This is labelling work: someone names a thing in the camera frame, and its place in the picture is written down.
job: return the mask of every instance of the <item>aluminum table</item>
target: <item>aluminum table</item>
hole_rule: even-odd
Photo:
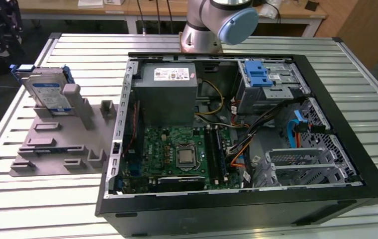
[[[179,52],[176,35],[52,34],[38,66],[72,69],[90,102],[119,103],[128,52]],[[227,53],[304,54],[378,166],[378,82],[344,43],[331,38],[252,37]],[[12,178],[10,166],[36,113],[22,87],[0,122],[0,238],[116,239],[95,217],[100,174]],[[308,227],[271,228],[174,238],[378,238],[378,204]]]

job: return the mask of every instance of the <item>wooden desk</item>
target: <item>wooden desk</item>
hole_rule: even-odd
[[[103,8],[92,9],[79,9],[79,0],[18,0],[18,3],[23,14],[106,15],[126,14],[130,0],[124,2],[124,5],[106,4]]]
[[[188,1],[187,0],[171,0],[171,10],[174,15],[174,21],[187,21],[187,10],[188,10]],[[156,1],[140,0],[142,9],[144,14],[144,20],[158,20],[158,4]],[[328,17],[328,14],[319,6],[316,11],[309,11],[305,9],[308,0],[300,0],[300,5],[295,1],[287,1],[281,4],[280,13],[281,13],[281,23],[284,24],[304,24],[307,25],[303,32],[304,37],[313,37],[316,31],[321,25],[323,19]],[[159,0],[159,9],[160,9],[160,19],[164,21],[171,20],[170,9],[167,0]],[[140,10],[136,0],[128,0],[128,9],[127,9],[128,21],[142,20]],[[271,19],[261,17],[259,23],[276,23],[277,19]]]
[[[171,10],[174,16],[187,16],[188,11],[188,0],[170,0],[171,2]],[[140,10],[138,7],[138,1],[136,0],[128,0],[128,9],[127,14],[128,15],[140,15]],[[142,9],[143,14],[146,15],[155,15],[158,16],[158,5],[156,1],[152,0],[140,0],[142,3]],[[281,4],[280,12],[283,18],[320,18],[324,19],[328,17],[328,14],[319,6],[316,11],[309,11],[305,9],[305,5],[308,3],[308,0],[300,0],[300,6],[297,5],[296,1],[287,1]],[[263,6],[256,7],[257,11],[260,12]],[[168,9],[168,3],[167,0],[159,0],[159,9],[160,9],[160,15],[168,16],[170,15],[170,9]]]
[[[300,0],[300,6],[292,1],[280,7],[281,23],[305,24],[304,37],[313,37],[323,19],[328,17],[319,7],[316,11],[305,10],[308,0]],[[136,0],[127,0],[123,5],[106,5],[104,8],[79,9],[79,0],[19,0],[23,19],[64,20],[126,20],[130,34],[138,34],[136,22],[142,20]],[[140,0],[144,20],[158,20],[156,1]],[[170,21],[167,0],[159,0],[160,19]],[[188,0],[171,0],[174,21],[187,21]],[[276,23],[276,19],[260,18],[260,23]]]

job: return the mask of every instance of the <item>power supply label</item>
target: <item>power supply label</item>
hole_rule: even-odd
[[[55,112],[68,112],[71,111],[71,105],[62,94],[62,87],[58,83],[35,83],[32,84],[35,93],[44,103],[44,106]]]
[[[155,81],[188,81],[190,68],[156,68]]]

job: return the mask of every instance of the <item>gray 3d-printed holder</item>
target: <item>gray 3d-printed holder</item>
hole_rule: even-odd
[[[47,108],[35,108],[38,116],[11,166],[12,177],[102,172],[106,152],[111,152],[116,106],[112,101],[91,106],[76,84],[67,84],[63,94],[74,115],[54,116]]]

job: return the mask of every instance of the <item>blue plastic clip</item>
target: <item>blue plastic clip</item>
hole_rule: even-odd
[[[268,69],[263,66],[261,61],[245,61],[245,72],[251,79],[252,87],[273,86],[273,82],[268,77]]]
[[[303,118],[303,115],[301,115],[300,111],[295,111],[295,114],[296,114],[296,117],[297,117],[300,122],[303,122],[303,123],[308,123],[309,122],[305,118]]]

